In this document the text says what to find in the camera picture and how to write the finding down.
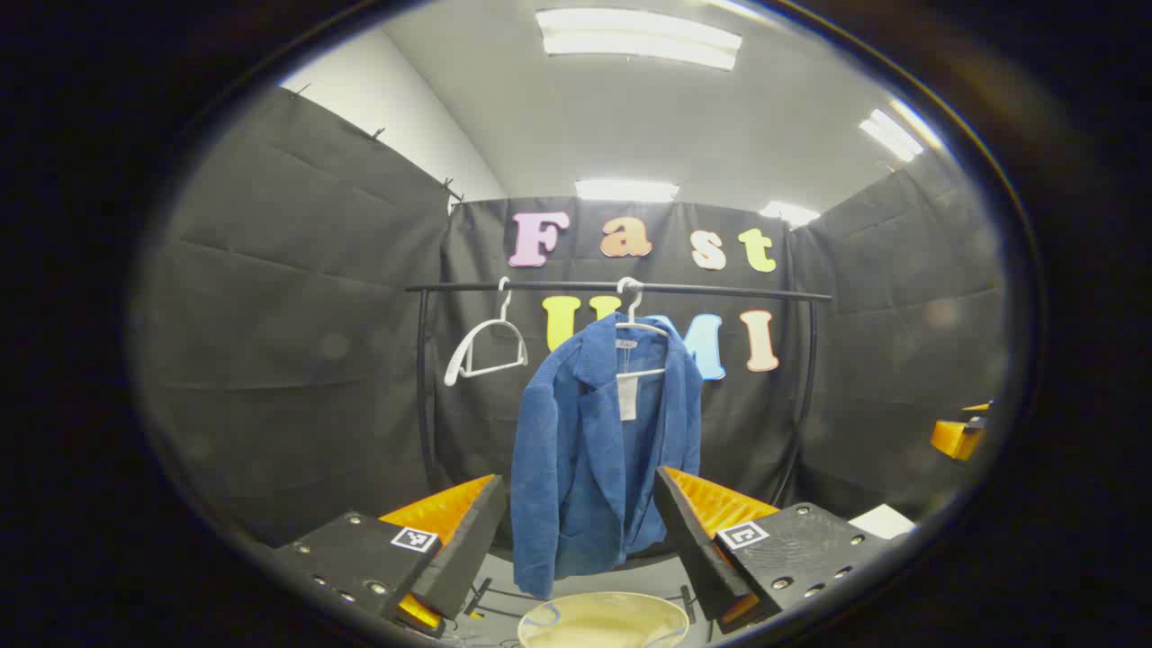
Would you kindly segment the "white flat board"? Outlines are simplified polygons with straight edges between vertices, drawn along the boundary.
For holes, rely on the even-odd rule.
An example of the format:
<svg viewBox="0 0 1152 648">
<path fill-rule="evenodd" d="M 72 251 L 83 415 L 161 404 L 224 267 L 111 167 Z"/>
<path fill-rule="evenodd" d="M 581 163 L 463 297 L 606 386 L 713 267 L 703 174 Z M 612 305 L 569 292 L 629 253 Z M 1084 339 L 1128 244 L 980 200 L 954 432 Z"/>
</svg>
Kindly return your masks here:
<svg viewBox="0 0 1152 648">
<path fill-rule="evenodd" d="M 884 540 L 899 538 L 917 528 L 917 525 L 909 517 L 887 504 L 869 508 L 867 512 L 852 517 L 849 523 Z"/>
</svg>

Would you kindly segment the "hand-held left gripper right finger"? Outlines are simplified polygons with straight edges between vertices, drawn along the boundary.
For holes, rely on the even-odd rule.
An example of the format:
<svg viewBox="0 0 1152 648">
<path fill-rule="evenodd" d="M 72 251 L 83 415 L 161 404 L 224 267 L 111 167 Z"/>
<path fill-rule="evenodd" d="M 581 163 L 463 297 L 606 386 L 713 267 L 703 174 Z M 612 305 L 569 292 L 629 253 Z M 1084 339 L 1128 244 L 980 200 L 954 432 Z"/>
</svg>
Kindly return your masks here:
<svg viewBox="0 0 1152 648">
<path fill-rule="evenodd" d="M 660 467 L 653 502 L 704 617 L 732 633 L 851 579 L 893 544 L 811 503 L 774 508 Z"/>
</svg>

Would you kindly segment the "black backdrop cloth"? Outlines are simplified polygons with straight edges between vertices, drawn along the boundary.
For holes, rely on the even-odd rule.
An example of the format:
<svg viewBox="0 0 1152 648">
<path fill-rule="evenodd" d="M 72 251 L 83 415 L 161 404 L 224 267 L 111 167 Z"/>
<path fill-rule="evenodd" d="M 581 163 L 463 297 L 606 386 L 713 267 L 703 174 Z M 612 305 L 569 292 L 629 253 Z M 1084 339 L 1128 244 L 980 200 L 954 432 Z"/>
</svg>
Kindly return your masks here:
<svg viewBox="0 0 1152 648">
<path fill-rule="evenodd" d="M 571 197 L 449 209 L 429 174 L 281 86 L 209 148 L 170 211 L 139 308 L 149 397 L 194 482 L 279 545 L 338 513 L 382 513 L 440 485 L 507 474 L 521 393 L 547 324 L 588 327 L 591 296 L 508 316 L 530 364 L 444 386 L 492 292 L 423 282 L 703 284 L 828 294 L 804 304 L 654 294 L 705 370 L 702 475 L 846 517 L 931 514 L 968 477 L 930 444 L 937 419 L 991 401 L 1011 371 L 995 229 L 955 172 L 919 159 L 787 229 L 694 202 Z"/>
</svg>

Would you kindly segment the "blue corduroy jacket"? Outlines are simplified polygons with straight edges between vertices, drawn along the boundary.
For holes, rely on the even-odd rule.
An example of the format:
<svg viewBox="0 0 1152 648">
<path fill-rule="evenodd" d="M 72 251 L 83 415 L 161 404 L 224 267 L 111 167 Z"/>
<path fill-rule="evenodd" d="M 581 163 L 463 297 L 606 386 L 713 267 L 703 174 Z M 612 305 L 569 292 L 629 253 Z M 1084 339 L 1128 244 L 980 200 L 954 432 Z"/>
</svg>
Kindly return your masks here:
<svg viewBox="0 0 1152 648">
<path fill-rule="evenodd" d="M 593 321 L 536 369 L 513 451 L 513 579 L 550 600 L 568 577 L 617 568 L 665 542 L 662 466 L 702 464 L 702 372 L 668 321 Z"/>
</svg>

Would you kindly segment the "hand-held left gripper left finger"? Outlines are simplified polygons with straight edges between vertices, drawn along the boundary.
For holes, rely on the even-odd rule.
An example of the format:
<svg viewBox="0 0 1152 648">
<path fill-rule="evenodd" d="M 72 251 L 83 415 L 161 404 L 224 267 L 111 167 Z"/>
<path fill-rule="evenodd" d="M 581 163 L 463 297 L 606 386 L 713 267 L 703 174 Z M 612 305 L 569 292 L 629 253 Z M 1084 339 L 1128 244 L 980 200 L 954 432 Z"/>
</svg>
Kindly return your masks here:
<svg viewBox="0 0 1152 648">
<path fill-rule="evenodd" d="M 338 514 L 271 555 L 376 619 L 441 636 L 464 611 L 507 505 L 503 477 L 490 474 L 382 517 Z"/>
</svg>

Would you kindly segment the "large ceiling light panel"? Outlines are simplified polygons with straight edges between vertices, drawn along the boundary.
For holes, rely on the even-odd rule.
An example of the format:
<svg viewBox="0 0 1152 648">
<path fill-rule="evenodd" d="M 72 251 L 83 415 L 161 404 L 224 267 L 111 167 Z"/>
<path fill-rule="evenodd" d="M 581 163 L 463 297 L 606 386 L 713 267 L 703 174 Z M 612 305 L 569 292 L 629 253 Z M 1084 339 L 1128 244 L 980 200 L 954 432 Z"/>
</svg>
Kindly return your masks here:
<svg viewBox="0 0 1152 648">
<path fill-rule="evenodd" d="M 665 13 L 573 7 L 535 13 L 548 55 L 626 55 L 732 71 L 743 37 Z"/>
</svg>

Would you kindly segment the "white plastic hanger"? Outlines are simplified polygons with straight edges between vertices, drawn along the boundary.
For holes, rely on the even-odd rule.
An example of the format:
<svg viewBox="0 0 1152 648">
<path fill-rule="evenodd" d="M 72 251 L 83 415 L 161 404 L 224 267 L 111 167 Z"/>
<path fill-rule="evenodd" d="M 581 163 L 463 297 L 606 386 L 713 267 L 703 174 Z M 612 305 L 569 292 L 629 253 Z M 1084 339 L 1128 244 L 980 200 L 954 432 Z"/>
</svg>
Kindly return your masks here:
<svg viewBox="0 0 1152 648">
<path fill-rule="evenodd" d="M 643 323 L 636 318 L 636 309 L 643 300 L 644 284 L 638 282 L 638 280 L 634 279 L 632 276 L 623 276 L 623 278 L 616 282 L 616 291 L 620 295 L 626 295 L 626 291 L 634 292 L 632 301 L 628 307 L 626 307 L 626 321 L 617 321 L 617 329 L 641 329 L 641 331 L 647 331 L 654 333 L 654 336 L 670 338 L 670 332 L 666 331 L 665 327 L 655 327 L 654 325 Z M 616 378 L 630 379 L 665 372 L 665 368 L 638 370 L 638 372 L 628 372 L 628 370 L 626 370 L 626 372 L 616 372 Z"/>
<path fill-rule="evenodd" d="M 526 341 L 524 336 L 522 336 L 518 327 L 515 327 L 510 321 L 508 321 L 508 307 L 510 306 L 513 292 L 510 291 L 510 279 L 507 276 L 502 276 L 497 284 L 497 292 L 503 294 L 503 301 L 500 304 L 500 311 L 495 319 L 482 321 L 476 327 L 470 329 L 470 331 L 464 336 L 460 345 L 453 352 L 449 357 L 448 366 L 445 367 L 444 385 L 454 386 L 460 378 L 473 378 L 482 376 L 482 374 L 495 374 L 506 372 L 506 370 L 518 368 L 520 366 L 529 366 L 529 355 L 526 355 Z M 495 366 L 482 366 L 482 368 L 476 368 L 473 366 L 473 352 L 476 352 L 477 337 L 482 332 L 487 331 L 487 329 L 506 329 L 511 333 L 516 340 L 516 356 L 511 362 L 506 364 Z"/>
</svg>

